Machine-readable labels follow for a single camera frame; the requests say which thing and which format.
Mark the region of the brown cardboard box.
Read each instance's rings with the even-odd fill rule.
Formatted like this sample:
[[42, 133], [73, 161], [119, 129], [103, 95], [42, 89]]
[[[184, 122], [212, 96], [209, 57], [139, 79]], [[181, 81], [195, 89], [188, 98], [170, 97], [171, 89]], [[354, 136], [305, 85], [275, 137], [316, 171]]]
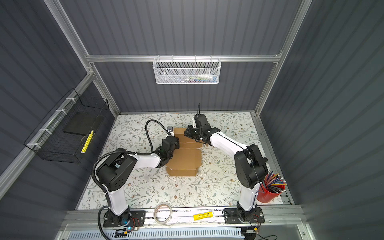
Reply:
[[166, 164], [171, 177], [194, 177], [202, 165], [203, 144], [184, 135], [186, 129], [174, 128], [174, 136], [179, 138], [180, 148], [175, 149], [173, 158]]

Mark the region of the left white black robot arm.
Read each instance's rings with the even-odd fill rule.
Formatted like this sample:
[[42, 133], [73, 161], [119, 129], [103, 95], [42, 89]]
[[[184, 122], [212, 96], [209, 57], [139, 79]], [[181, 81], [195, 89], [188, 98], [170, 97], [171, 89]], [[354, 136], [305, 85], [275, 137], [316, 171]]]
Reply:
[[179, 148], [179, 139], [167, 136], [153, 153], [136, 153], [119, 148], [99, 157], [92, 169], [92, 179], [106, 196], [109, 212], [116, 217], [128, 213], [129, 206], [123, 187], [132, 171], [161, 168]]

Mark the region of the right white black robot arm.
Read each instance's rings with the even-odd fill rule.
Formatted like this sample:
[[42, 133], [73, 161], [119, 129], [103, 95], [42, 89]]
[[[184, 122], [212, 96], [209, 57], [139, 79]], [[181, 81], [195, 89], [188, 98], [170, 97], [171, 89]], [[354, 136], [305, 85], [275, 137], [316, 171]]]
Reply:
[[255, 144], [241, 144], [226, 136], [220, 129], [212, 128], [204, 114], [194, 115], [194, 124], [188, 125], [184, 135], [196, 142], [218, 148], [233, 158], [236, 174], [242, 184], [237, 201], [237, 216], [241, 222], [249, 222], [257, 211], [257, 196], [268, 174], [267, 158]]

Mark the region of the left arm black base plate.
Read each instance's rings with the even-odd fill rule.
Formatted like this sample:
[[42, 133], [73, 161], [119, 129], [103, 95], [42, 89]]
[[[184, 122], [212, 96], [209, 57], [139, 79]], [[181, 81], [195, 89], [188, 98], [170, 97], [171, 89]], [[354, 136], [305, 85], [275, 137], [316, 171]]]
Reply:
[[145, 211], [125, 211], [122, 215], [117, 216], [108, 210], [103, 216], [103, 227], [142, 227], [146, 218]]

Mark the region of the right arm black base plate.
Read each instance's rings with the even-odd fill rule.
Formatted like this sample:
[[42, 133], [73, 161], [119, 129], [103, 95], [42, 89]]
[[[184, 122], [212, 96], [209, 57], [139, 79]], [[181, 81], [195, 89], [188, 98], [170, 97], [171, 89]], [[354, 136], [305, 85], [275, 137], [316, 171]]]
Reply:
[[222, 214], [226, 224], [263, 224], [265, 222], [261, 208], [251, 209], [248, 212], [237, 208], [225, 208]]

